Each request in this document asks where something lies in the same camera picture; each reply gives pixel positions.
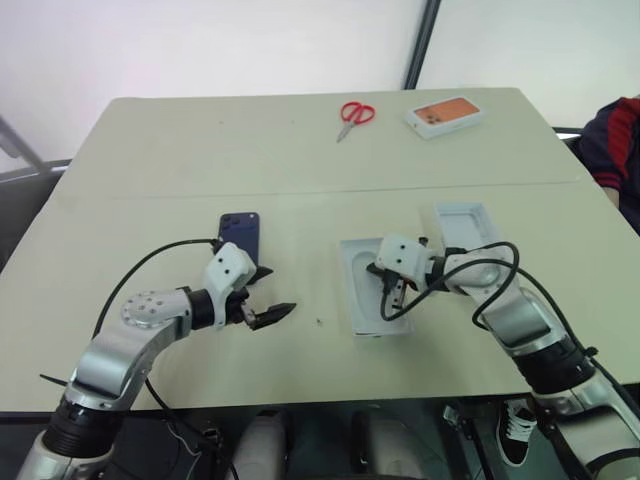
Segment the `beige table surface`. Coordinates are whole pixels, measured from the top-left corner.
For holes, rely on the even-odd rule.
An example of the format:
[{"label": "beige table surface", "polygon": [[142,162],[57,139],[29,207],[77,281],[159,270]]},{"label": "beige table surface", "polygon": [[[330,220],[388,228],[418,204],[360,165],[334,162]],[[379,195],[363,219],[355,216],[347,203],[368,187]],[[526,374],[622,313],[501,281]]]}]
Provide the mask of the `beige table surface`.
[{"label": "beige table surface", "polygon": [[[412,107],[466,94],[488,116],[423,140]],[[341,143],[340,106],[375,106]],[[516,89],[119,99],[62,179],[68,195],[221,196],[574,181],[585,175]]]}]

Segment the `smartphone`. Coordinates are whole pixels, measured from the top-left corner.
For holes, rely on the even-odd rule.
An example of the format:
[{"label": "smartphone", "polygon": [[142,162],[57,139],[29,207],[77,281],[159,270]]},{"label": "smartphone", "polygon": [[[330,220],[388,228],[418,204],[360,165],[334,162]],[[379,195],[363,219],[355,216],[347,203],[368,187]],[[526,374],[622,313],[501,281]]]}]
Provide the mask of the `smartphone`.
[{"label": "smartphone", "polygon": [[249,254],[253,263],[259,265],[260,216],[256,212],[223,214],[220,217],[218,238],[224,242],[235,243],[238,248]]}]

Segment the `black cable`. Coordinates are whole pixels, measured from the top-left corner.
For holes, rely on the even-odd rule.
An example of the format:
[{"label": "black cable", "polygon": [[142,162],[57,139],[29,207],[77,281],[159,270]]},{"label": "black cable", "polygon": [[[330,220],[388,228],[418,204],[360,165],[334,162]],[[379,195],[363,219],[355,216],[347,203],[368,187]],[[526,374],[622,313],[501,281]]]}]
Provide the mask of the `black cable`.
[{"label": "black cable", "polygon": [[127,283],[129,281],[129,279],[133,276],[133,274],[136,273],[140,269],[140,267],[142,267],[142,265],[147,263],[151,258],[155,257],[159,253],[164,252],[165,250],[169,250],[170,248],[174,248],[174,247],[179,247],[180,245],[193,245],[193,244],[197,244],[197,243],[208,243],[208,244],[213,246],[216,241],[217,240],[211,239],[211,238],[197,238],[197,239],[194,239],[194,240],[181,240],[179,242],[173,242],[173,243],[168,243],[167,245],[163,245],[162,247],[156,248],[153,252],[145,255],[138,263],[136,263],[131,268],[131,270],[129,270],[125,274],[124,277],[122,277],[122,279],[118,282],[118,284],[115,286],[115,288],[113,289],[113,291],[111,292],[111,294],[107,298],[107,301],[104,303],[104,306],[102,307],[102,310],[100,311],[100,315],[98,315],[98,321],[96,322],[96,326],[93,328],[93,335],[91,336],[91,338],[95,338],[95,336],[98,335],[98,333],[100,333],[100,330],[102,329],[102,324],[104,323],[104,319],[107,316],[107,312],[109,311],[109,308],[111,307],[111,304],[115,300],[116,295],[118,295],[118,293],[120,293],[120,290],[122,289],[122,287],[124,287],[124,284]]},{"label": "black cable", "polygon": [[473,324],[476,327],[482,328],[483,330],[488,330],[488,328],[486,327],[486,325],[484,325],[480,321],[480,316],[482,315],[482,312],[484,312],[489,305],[495,302],[498,299],[498,297],[500,297],[500,295],[502,295],[507,290],[507,288],[509,288],[509,285],[511,285],[511,282],[513,282],[513,279],[518,274],[518,267],[520,266],[520,252],[518,251],[518,247],[516,247],[511,242],[495,242],[489,245],[485,245],[484,247],[476,248],[471,251],[473,252],[475,250],[483,250],[483,249],[489,249],[489,248],[495,248],[495,247],[509,248],[511,250],[513,259],[511,260],[512,265],[511,267],[509,267],[509,273],[507,274],[507,278],[504,279],[504,282],[502,283],[502,285],[500,285],[498,289],[493,293],[493,295],[491,295],[482,305],[480,305],[476,309],[475,312],[473,312],[473,315],[471,315],[471,321],[473,322]]},{"label": "black cable", "polygon": [[[393,319],[392,317],[394,317],[395,315],[398,315],[398,316],[404,315],[407,311],[411,310],[418,303],[420,303],[424,298],[426,298],[430,293],[432,293],[436,288],[444,284],[444,282],[446,282],[449,278],[451,278],[453,275],[460,272],[461,270],[464,270],[464,267],[470,267],[472,265],[477,265],[482,263],[508,267],[512,269],[512,271],[515,270],[517,273],[519,273],[524,278],[526,278],[540,292],[540,294],[542,294],[542,296],[547,301],[547,303],[549,304],[553,312],[558,317],[558,320],[560,320],[560,323],[562,323],[562,326],[567,332],[567,335],[569,336],[571,341],[576,345],[576,348],[578,348],[580,352],[582,352],[585,356],[587,356],[589,360],[593,363],[593,365],[598,370],[600,370],[602,375],[609,381],[609,383],[611,383],[616,393],[620,395],[620,397],[627,404],[629,409],[636,415],[636,417],[640,418],[640,407],[631,397],[629,392],[615,379],[613,375],[611,375],[611,373],[609,373],[609,371],[606,368],[602,366],[600,362],[598,362],[595,358],[593,358],[594,355],[598,353],[597,349],[595,349],[594,347],[585,348],[584,345],[582,345],[582,342],[580,342],[580,340],[576,336],[575,332],[573,331],[573,328],[571,328],[571,325],[569,324],[569,321],[567,320],[567,317],[565,316],[564,312],[562,311],[558,303],[555,301],[553,296],[549,293],[549,291],[533,275],[531,275],[529,272],[527,272],[523,268],[520,268],[520,267],[514,268],[513,263],[509,263],[505,260],[499,260],[494,258],[472,260],[471,262],[465,263],[464,265],[454,268],[448,274],[442,275],[441,277],[436,279],[436,281],[430,285],[430,287],[432,287],[431,289],[427,288],[427,290],[425,290],[421,295],[416,297],[413,302],[409,303],[407,307],[405,307],[404,311],[400,311],[394,315],[391,315],[389,318]],[[384,312],[385,305],[386,305],[386,299],[384,303],[381,304],[381,312],[380,312],[381,315],[385,313]]]},{"label": "black cable", "polygon": [[500,285],[500,287],[493,293],[493,295],[491,295],[491,297],[489,297],[482,305],[480,305],[472,315],[472,321],[474,325],[482,328],[483,330],[487,330],[487,327],[485,327],[482,323],[480,323],[478,321],[478,318],[480,317],[482,312],[489,305],[491,305],[500,295],[502,295],[504,291],[509,287],[509,285],[511,284],[511,282],[513,281],[513,279],[517,274],[518,265],[520,264],[520,252],[518,251],[518,248],[513,243],[510,243],[510,242],[491,243],[489,245],[485,245],[484,247],[480,247],[475,250],[482,250],[482,249],[495,248],[495,247],[508,247],[513,252],[513,263],[509,263],[504,260],[497,261],[498,259],[493,259],[493,258],[479,258],[477,260],[471,260],[470,262],[467,262],[463,265],[459,265],[453,268],[452,270],[450,270],[449,272],[447,272],[446,274],[438,277],[435,281],[433,281],[427,287],[427,289],[424,292],[420,293],[420,295],[414,298],[406,307],[388,316],[386,313],[388,294],[383,293],[382,301],[380,302],[380,316],[386,321],[392,321],[392,320],[396,320],[397,318],[400,318],[401,316],[405,315],[407,312],[412,310],[422,300],[424,300],[433,292],[438,290],[441,286],[443,286],[445,282],[451,279],[451,277],[474,265],[494,264],[494,265],[507,266],[510,268],[510,271],[509,271],[509,274],[507,275],[507,278],[505,278],[505,281],[503,282],[503,284]]},{"label": "black cable", "polygon": [[[212,247],[215,247],[217,242],[218,242],[217,239],[211,239],[211,238],[197,238],[197,239],[193,239],[193,240],[181,240],[179,242],[173,242],[173,243],[168,243],[167,245],[163,245],[162,247],[156,248],[152,252],[150,252],[147,255],[145,255],[140,261],[138,261],[124,275],[124,277],[122,277],[122,279],[120,279],[120,281],[115,286],[113,291],[109,294],[109,297],[107,297],[107,300],[106,300],[104,306],[102,307],[102,310],[100,311],[100,314],[98,315],[98,320],[97,320],[96,325],[95,325],[95,327],[93,329],[93,335],[92,335],[91,338],[95,338],[96,335],[98,335],[98,333],[100,333],[100,330],[102,329],[102,325],[104,324],[104,321],[105,321],[105,318],[106,318],[107,313],[109,311],[109,308],[111,308],[111,305],[113,304],[113,301],[115,300],[115,298],[118,295],[118,293],[120,293],[120,290],[122,289],[122,287],[129,281],[129,279],[133,276],[133,274],[135,274],[140,269],[140,267],[142,267],[145,263],[147,263],[151,258],[155,257],[159,253],[164,252],[165,250],[169,250],[169,249],[174,248],[174,247],[179,247],[181,245],[194,245],[194,244],[207,243],[207,244],[210,244]],[[191,425],[189,422],[187,422],[186,420],[180,418],[171,409],[171,407],[169,407],[169,405],[167,405],[166,402],[164,400],[162,400],[162,398],[160,397],[158,392],[156,392],[156,390],[153,388],[153,385],[151,385],[151,382],[149,381],[149,379],[145,380],[145,386],[147,387],[147,390],[149,390],[149,393],[154,398],[154,400],[156,402],[158,402],[158,405],[160,405],[160,407],[164,411],[165,415],[167,415],[169,417],[169,419],[171,419],[172,421],[174,421],[176,423],[179,423],[180,425],[185,427],[193,435],[195,435],[198,438],[199,441],[203,442],[205,445],[210,446],[213,450],[217,450],[217,445],[214,444],[211,439],[209,439],[206,436],[204,436],[202,434],[202,432],[200,432],[200,430],[198,430],[196,427]],[[229,458],[227,458],[226,456],[223,456],[221,454],[221,452],[219,452],[219,451],[218,451],[218,455],[220,456],[220,458],[225,460],[225,462],[228,464],[229,470],[231,470],[231,474],[233,475],[234,480],[239,480],[238,472],[236,470],[235,465],[233,465],[233,462]],[[130,472],[128,472],[126,469],[123,469],[121,465],[116,465],[116,467],[119,468],[120,470],[122,470],[123,472],[125,472],[127,474],[130,474]],[[134,476],[132,474],[130,474],[129,476],[131,476],[134,479],[139,479],[139,477],[136,477],[136,476]]]}]

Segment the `black sneaker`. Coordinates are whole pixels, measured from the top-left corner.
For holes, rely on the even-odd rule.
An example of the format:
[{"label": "black sneaker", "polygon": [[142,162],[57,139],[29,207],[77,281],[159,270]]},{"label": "black sneaker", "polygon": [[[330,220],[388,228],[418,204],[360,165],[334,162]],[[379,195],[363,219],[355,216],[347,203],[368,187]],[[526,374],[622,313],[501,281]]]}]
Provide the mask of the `black sneaker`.
[{"label": "black sneaker", "polygon": [[529,451],[529,438],[536,418],[524,399],[508,400],[500,406],[496,441],[502,460],[512,467],[521,466]]}]

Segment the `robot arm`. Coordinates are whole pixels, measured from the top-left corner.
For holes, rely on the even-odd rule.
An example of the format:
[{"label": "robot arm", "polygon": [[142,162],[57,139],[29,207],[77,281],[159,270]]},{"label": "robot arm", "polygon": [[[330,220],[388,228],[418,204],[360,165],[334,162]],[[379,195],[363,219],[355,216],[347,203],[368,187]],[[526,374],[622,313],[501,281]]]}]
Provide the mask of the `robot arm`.
[{"label": "robot arm", "polygon": [[295,304],[283,303],[255,314],[246,305],[245,285],[269,273],[233,243],[225,243],[205,270],[204,289],[149,291],[129,298],[121,322],[101,331],[83,353],[18,479],[100,478],[124,414],[162,350],[192,330],[241,322],[256,330],[293,310]]},{"label": "robot arm", "polygon": [[[399,276],[423,292],[443,283],[439,289],[466,294],[485,306],[484,326],[531,386],[541,429],[568,473],[604,478],[607,471],[621,468],[621,460],[638,455],[637,407],[584,350],[568,324],[520,287],[518,278],[510,275],[515,267],[506,261],[511,258],[503,247],[437,256],[424,243],[389,235],[369,270],[383,280],[386,275],[385,284],[395,284]],[[501,294],[485,305],[498,290]],[[635,478],[618,475],[614,478]]]}]

